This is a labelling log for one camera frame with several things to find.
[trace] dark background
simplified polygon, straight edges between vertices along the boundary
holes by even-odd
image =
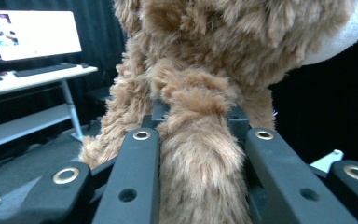
[[[110,0],[0,0],[0,9],[70,10],[74,12],[82,53],[0,65],[0,71],[21,70],[57,63],[88,63],[99,68],[90,76],[70,79],[69,86],[81,124],[87,124],[87,91],[109,86],[117,75],[124,38]],[[271,86],[278,111],[277,130],[305,162],[340,149],[344,159],[358,161],[358,43],[334,59],[290,71]],[[61,90],[47,85],[0,96],[0,123],[63,102]],[[46,142],[71,128],[70,121],[0,146],[8,148]]]

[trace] desk shelf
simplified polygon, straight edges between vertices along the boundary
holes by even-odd
[[[70,118],[71,114],[68,105],[62,104],[20,119],[0,124],[0,145]]]

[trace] gray floor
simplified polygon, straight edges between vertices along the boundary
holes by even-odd
[[[98,120],[89,131],[87,126],[83,127],[84,135],[95,136],[98,131]],[[81,143],[70,136],[72,132],[65,131],[43,146],[31,146],[26,153],[0,167],[0,219],[8,219],[18,211],[28,191],[49,167],[77,160]]]

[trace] white fur patch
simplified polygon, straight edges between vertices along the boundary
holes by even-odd
[[[344,51],[358,41],[358,4],[342,30],[332,38],[326,37],[319,52],[305,56],[303,64],[325,61]]]

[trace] stuffed animal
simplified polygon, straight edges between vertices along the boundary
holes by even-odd
[[[245,155],[226,113],[274,128],[269,85],[358,40],[358,0],[116,0],[129,40],[112,101],[80,160],[94,168],[139,128],[152,103],[170,106],[160,135],[160,223],[250,223]]]

